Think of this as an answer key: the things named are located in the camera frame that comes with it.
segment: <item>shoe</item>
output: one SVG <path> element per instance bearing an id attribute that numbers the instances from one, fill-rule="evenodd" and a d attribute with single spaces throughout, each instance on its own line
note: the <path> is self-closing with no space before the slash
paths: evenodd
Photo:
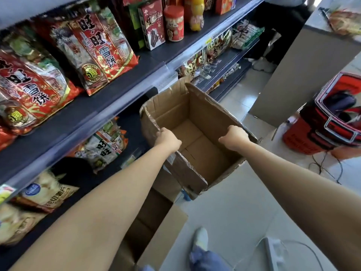
<path id="1" fill-rule="evenodd" d="M 208 233 L 204 227 L 198 228 L 194 233 L 193 246 L 199 246 L 204 251 L 208 251 Z"/>
<path id="2" fill-rule="evenodd" d="M 258 61 L 256 61 L 253 64 L 252 68 L 256 71 L 264 71 L 267 73 L 273 73 L 276 70 L 277 65 L 267 61 L 266 58 L 261 57 L 258 59 Z"/>

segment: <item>person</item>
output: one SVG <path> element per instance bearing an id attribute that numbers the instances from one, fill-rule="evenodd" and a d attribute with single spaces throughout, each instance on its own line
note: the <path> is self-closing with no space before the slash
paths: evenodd
<path id="1" fill-rule="evenodd" d="M 219 142 L 247 159 L 281 207 L 337 269 L 360 270 L 360 196 L 250 142 L 240 127 L 230 126 Z M 151 150 L 73 205 L 11 271 L 108 270 L 164 161 L 181 143 L 162 128 Z"/>
<path id="2" fill-rule="evenodd" d="M 258 26 L 265 27 L 259 42 L 252 50 L 251 58 L 258 59 L 253 69 L 272 73 L 279 65 L 293 41 L 300 33 L 314 9 L 314 0 L 265 0 L 255 11 L 254 19 Z M 281 37 L 273 43 L 273 48 L 263 54 L 277 31 Z"/>

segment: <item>chocolate box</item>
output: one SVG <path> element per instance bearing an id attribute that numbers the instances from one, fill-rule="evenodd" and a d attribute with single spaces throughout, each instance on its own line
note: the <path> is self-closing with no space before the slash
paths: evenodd
<path id="1" fill-rule="evenodd" d="M 151 0 L 138 8 L 144 40 L 149 50 L 165 42 L 163 9 L 161 0 Z"/>

